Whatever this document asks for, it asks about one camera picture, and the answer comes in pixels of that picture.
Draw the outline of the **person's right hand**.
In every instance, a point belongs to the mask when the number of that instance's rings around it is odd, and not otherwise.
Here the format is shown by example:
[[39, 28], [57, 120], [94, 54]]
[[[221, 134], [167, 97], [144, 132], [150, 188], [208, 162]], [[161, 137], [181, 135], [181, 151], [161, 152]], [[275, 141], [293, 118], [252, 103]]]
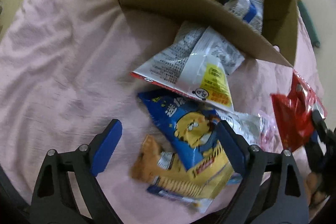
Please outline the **person's right hand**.
[[307, 203], [310, 208], [317, 207], [328, 198], [323, 188], [322, 174], [311, 172], [303, 182], [306, 191]]

